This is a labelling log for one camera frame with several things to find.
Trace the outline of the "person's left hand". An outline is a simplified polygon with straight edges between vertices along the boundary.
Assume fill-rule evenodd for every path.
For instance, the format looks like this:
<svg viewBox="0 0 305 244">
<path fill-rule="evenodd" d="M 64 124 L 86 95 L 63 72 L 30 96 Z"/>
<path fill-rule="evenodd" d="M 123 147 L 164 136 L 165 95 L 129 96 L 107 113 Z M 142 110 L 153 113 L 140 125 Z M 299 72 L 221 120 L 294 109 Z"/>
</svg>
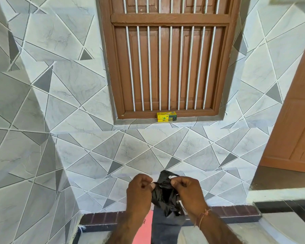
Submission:
<svg viewBox="0 0 305 244">
<path fill-rule="evenodd" d="M 126 207 L 134 208 L 151 208 L 152 193 L 140 194 L 139 193 L 139 174 L 134 176 L 130 181 L 126 190 Z"/>
</svg>

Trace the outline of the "person's right hand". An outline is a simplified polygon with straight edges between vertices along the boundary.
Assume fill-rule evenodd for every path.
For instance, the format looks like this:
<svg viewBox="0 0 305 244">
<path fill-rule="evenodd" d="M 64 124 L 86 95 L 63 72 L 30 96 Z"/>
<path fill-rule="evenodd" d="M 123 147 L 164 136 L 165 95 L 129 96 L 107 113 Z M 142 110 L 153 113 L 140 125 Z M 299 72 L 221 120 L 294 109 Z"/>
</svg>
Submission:
<svg viewBox="0 0 305 244">
<path fill-rule="evenodd" d="M 197 179 L 194 179 L 194 183 L 191 186 L 191 193 L 190 196 L 179 195 L 179 197 L 191 221 L 195 222 L 198 217 L 210 208 L 204 200 L 203 192 Z"/>
</svg>

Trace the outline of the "black plastic bag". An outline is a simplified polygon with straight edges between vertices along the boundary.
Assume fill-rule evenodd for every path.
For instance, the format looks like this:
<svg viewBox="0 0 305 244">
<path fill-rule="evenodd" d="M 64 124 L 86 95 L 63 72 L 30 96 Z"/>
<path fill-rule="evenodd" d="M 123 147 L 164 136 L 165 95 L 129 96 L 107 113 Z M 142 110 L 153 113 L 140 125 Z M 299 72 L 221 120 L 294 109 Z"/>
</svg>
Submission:
<svg viewBox="0 0 305 244">
<path fill-rule="evenodd" d="M 165 217 L 184 216 L 185 211 L 180 203 L 179 193 L 171 184 L 171 176 L 178 177 L 177 174 L 163 170 L 160 172 L 155 188 L 152 191 L 151 202 L 159 207 Z"/>
</svg>

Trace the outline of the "person's right forearm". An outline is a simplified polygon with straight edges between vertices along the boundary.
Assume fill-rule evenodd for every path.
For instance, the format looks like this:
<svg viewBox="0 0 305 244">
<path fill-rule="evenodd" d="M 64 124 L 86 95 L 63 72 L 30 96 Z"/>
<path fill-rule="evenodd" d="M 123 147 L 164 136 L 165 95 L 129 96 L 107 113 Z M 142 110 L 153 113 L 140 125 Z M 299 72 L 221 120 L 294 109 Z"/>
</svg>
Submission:
<svg viewBox="0 0 305 244">
<path fill-rule="evenodd" d="M 208 244 L 245 244 L 211 209 L 198 217 L 194 226 L 202 231 Z"/>
</svg>

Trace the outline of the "person's left forearm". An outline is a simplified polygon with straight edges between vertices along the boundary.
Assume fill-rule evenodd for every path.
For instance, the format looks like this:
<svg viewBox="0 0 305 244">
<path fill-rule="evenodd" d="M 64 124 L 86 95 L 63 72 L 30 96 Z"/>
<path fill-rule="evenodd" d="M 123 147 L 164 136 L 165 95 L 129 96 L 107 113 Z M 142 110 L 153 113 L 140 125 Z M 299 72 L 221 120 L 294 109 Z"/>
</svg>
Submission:
<svg viewBox="0 0 305 244">
<path fill-rule="evenodd" d="M 150 207 L 127 207 L 124 217 L 111 232 L 106 244 L 132 244 L 149 211 Z"/>
</svg>

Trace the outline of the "pink red cloth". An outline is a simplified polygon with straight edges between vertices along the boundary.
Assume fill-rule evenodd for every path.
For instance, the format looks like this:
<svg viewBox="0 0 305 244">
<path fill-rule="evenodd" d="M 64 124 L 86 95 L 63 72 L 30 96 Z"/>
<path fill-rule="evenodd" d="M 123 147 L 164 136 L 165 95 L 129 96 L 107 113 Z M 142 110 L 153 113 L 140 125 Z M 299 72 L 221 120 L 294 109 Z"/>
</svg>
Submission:
<svg viewBox="0 0 305 244">
<path fill-rule="evenodd" d="M 150 210 L 136 235 L 137 244 L 151 244 L 153 210 Z"/>
</svg>

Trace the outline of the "person's dark trouser leg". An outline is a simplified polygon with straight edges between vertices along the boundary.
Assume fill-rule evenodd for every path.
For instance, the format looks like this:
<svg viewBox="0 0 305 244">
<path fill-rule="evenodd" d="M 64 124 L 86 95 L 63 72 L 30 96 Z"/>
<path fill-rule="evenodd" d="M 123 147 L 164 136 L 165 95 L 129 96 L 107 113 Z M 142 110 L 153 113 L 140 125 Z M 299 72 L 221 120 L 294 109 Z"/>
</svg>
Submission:
<svg viewBox="0 0 305 244">
<path fill-rule="evenodd" d="M 164 211 L 154 206 L 151 226 L 151 244 L 177 244 L 180 230 L 185 222 L 185 216 L 170 217 Z"/>
</svg>

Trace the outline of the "yellow green small box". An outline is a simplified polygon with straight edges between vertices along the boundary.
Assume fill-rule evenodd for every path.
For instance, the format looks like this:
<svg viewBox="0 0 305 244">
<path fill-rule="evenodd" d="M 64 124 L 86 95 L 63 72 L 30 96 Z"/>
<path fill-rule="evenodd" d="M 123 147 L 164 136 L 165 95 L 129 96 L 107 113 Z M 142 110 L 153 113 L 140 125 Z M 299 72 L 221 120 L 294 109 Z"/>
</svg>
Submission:
<svg viewBox="0 0 305 244">
<path fill-rule="evenodd" d="M 177 120 L 177 114 L 174 111 L 157 112 L 156 117 L 158 122 L 173 122 Z"/>
</svg>

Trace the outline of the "brown wooden barred window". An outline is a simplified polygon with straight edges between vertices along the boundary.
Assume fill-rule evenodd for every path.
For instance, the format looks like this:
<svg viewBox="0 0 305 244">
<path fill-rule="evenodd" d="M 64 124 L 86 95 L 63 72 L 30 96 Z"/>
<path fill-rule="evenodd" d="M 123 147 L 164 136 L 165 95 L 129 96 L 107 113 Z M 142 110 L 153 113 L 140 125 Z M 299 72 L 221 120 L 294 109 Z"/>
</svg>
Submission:
<svg viewBox="0 0 305 244">
<path fill-rule="evenodd" d="M 241 0 L 96 0 L 118 119 L 217 116 Z"/>
</svg>

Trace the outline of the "brown wooden door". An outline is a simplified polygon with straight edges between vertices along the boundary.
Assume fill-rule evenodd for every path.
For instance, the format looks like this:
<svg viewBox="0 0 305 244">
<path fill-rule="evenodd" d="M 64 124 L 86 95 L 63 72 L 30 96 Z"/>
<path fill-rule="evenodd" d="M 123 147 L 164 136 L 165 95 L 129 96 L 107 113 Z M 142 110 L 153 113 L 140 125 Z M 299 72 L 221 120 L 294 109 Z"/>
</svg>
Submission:
<svg viewBox="0 0 305 244">
<path fill-rule="evenodd" d="M 259 165 L 305 172 L 305 51 Z"/>
</svg>

